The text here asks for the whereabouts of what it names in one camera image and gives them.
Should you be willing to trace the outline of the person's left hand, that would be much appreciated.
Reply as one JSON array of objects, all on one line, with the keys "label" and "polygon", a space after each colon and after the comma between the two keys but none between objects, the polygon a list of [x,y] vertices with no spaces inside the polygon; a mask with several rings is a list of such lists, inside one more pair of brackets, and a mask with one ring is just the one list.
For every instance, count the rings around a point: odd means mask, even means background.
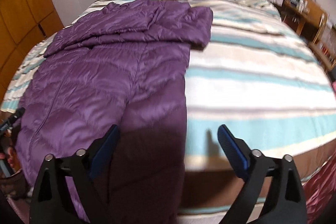
[{"label": "person's left hand", "polygon": [[17,152],[11,146],[7,148],[6,152],[0,153],[0,159],[1,160],[6,159],[14,172],[17,172],[21,169],[21,163],[19,162]]}]

